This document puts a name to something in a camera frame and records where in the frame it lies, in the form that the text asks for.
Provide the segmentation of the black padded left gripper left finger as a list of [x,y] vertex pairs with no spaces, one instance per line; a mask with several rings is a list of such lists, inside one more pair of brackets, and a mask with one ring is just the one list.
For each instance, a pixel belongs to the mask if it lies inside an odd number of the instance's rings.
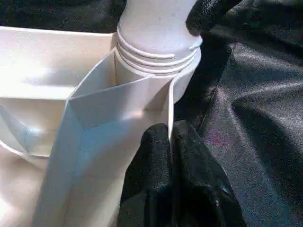
[[172,185],[168,128],[156,124],[143,133],[126,170],[117,226],[172,226]]

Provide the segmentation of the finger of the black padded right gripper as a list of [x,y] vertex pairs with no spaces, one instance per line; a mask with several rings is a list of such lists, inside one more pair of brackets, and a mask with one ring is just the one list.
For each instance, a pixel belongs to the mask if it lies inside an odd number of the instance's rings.
[[211,30],[223,16],[241,0],[197,0],[186,19],[186,27],[193,36]]

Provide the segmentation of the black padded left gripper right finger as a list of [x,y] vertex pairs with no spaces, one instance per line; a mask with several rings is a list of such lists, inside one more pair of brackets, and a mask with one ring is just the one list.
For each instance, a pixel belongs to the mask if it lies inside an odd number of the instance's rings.
[[179,185],[181,227],[245,227],[240,203],[221,165],[195,128],[174,123],[173,148]]

